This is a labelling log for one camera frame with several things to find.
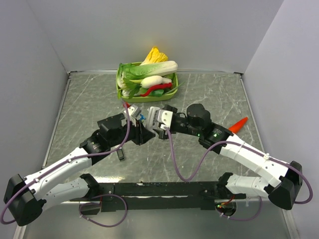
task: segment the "yellow vegetable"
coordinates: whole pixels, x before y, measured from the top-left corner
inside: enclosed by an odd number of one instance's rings
[[[168,57],[164,53],[160,52],[159,49],[155,46],[151,49],[148,56],[141,63],[141,65],[162,62],[167,60],[168,60]]]

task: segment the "wall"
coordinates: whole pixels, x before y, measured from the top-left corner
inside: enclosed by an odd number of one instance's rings
[[[303,165],[314,189],[293,213],[301,238],[319,237],[319,2],[285,0],[244,74],[265,148]],[[298,200],[308,197],[303,186]]]
[[[8,179],[43,163],[67,74],[26,1],[0,1],[0,32],[2,210]],[[15,227],[0,224],[1,238],[11,239]]]
[[[67,71],[117,69],[153,45],[180,69],[244,72],[283,0],[27,0]]]

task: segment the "red pepper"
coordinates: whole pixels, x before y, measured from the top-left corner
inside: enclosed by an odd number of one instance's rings
[[[243,119],[235,123],[232,127],[230,127],[229,130],[232,131],[233,133],[238,133],[238,131],[245,125],[247,120],[248,118],[244,117]]]
[[[148,89],[148,91],[146,91],[145,94],[142,94],[142,95],[140,95],[140,96],[143,96],[143,97],[144,97],[144,96],[148,96],[148,95],[150,94],[150,92],[152,92],[152,91],[154,91],[154,90],[170,88],[170,87],[172,87],[172,86],[173,86],[172,83],[154,85],[154,86],[150,87],[150,88]]]

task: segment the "table surface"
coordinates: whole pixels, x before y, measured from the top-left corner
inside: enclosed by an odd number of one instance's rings
[[[224,127],[230,127],[244,117],[248,121],[238,133],[248,144],[262,149],[252,118],[241,77],[229,73],[178,73],[178,81],[185,82],[176,95],[163,102],[140,103],[143,115],[150,106],[168,104],[186,112],[191,104],[201,103],[210,111],[211,119]],[[117,99],[114,74],[70,75],[64,104],[58,119],[46,166],[69,154],[89,137],[97,121],[123,112]],[[205,149],[198,138],[190,135],[173,135],[177,165],[184,177],[195,170]],[[126,160],[120,162],[117,154],[106,157],[94,166],[71,176],[74,180],[83,173],[92,174],[98,182],[177,182],[168,140],[153,138],[137,146],[128,142],[123,146]],[[255,176],[254,172],[238,162],[214,152],[208,154],[193,181],[216,181],[225,172]]]

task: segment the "metal frame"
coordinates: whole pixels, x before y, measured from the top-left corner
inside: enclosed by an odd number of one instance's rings
[[[70,84],[70,80],[71,80],[72,76],[74,74],[83,74],[83,75],[88,75],[88,74],[115,74],[116,72],[117,72],[116,70],[68,72],[69,78],[68,78],[68,81],[67,81],[67,84],[66,84],[66,87],[65,87],[65,90],[64,90],[63,97],[61,99],[61,103],[60,103],[58,115],[57,115],[57,118],[56,118],[56,121],[55,121],[55,125],[54,125],[54,128],[53,128],[51,140],[50,140],[50,143],[48,145],[48,150],[46,152],[45,159],[44,159],[44,162],[43,162],[43,167],[45,167],[45,165],[47,163],[47,160],[48,160],[48,156],[49,156],[50,149],[51,149],[51,146],[52,146],[54,134],[55,134],[58,122],[59,122],[59,118],[60,118],[60,115],[61,115],[61,111],[62,111],[62,108],[63,108],[63,104],[64,104],[64,101],[65,101],[65,98],[66,98],[66,94],[67,94],[67,91],[68,91],[68,88],[69,88],[69,84]],[[216,72],[216,71],[182,70],[182,71],[178,71],[178,72],[179,73],[212,73],[212,72]],[[263,146],[263,143],[261,141],[261,137],[260,137],[260,134],[259,134],[259,131],[258,131],[258,127],[257,127],[256,121],[255,121],[255,117],[253,115],[253,111],[252,111],[251,105],[249,103],[248,95],[247,95],[247,92],[246,92],[246,89],[245,89],[245,86],[244,86],[244,82],[243,82],[243,79],[242,79],[241,76],[240,76],[240,82],[241,82],[241,85],[243,87],[243,90],[244,90],[244,93],[245,93],[245,97],[246,97],[246,100],[247,100],[247,103],[248,103],[248,106],[249,106],[249,110],[251,112],[251,115],[252,115],[252,118],[253,118],[253,121],[254,121],[254,125],[255,125],[255,128],[256,128],[256,131],[257,131],[257,135],[258,135],[258,138],[259,138],[259,142],[261,144],[262,151],[264,152],[265,151],[264,150],[264,146]],[[238,200],[238,201],[247,201],[247,200],[256,201],[257,199],[248,198],[248,199],[245,199],[245,200]],[[80,204],[80,203],[81,202],[64,202],[63,204]],[[283,211],[283,215],[284,215],[284,218],[285,218],[285,221],[286,221],[286,224],[287,224],[287,228],[288,228],[290,237],[292,239],[300,239],[300,235],[298,233],[298,229],[297,229],[296,222],[295,222],[295,219],[293,217],[292,211],[286,211],[286,210],[282,210],[282,211]],[[26,230],[26,226],[24,226],[24,227],[17,226],[13,239],[23,239],[25,230]]]

